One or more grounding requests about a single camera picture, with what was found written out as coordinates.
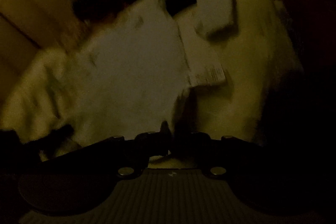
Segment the floral white bed quilt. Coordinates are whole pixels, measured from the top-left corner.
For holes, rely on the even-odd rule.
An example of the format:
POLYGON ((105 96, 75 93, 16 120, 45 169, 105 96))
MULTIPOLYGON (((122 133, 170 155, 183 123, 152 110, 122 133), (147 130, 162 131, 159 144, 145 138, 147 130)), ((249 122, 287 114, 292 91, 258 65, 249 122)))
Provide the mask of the floral white bed quilt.
POLYGON ((282 0, 235 0, 238 28, 214 44, 226 90, 199 96, 194 123, 174 123, 188 67, 178 28, 159 0, 138 0, 102 22, 79 21, 72 50, 40 51, 4 103, 1 133, 50 159, 112 136, 206 132, 213 139, 256 135, 268 90, 295 66, 280 18, 282 0))

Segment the pale blue towel cloth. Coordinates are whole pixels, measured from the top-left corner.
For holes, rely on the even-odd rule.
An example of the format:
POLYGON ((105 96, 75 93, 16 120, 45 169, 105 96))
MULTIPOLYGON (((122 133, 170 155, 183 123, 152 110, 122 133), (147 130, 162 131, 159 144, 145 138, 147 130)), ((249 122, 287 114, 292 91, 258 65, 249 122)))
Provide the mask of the pale blue towel cloth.
MULTIPOLYGON (((159 3, 170 16, 164 0, 159 3)), ((197 0, 196 5, 172 19, 177 24, 188 67, 188 87, 177 99, 174 123, 194 123, 198 116, 198 97, 228 87, 229 77, 214 44, 227 40, 237 31, 235 0, 197 0)))

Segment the wooden wardrobe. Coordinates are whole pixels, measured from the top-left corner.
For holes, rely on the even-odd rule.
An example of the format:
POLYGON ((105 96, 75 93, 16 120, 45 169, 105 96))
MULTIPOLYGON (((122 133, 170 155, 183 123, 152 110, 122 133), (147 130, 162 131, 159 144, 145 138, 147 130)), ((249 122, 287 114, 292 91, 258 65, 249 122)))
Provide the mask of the wooden wardrobe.
POLYGON ((1 0, 1 100, 40 49, 76 47, 72 0, 1 0))

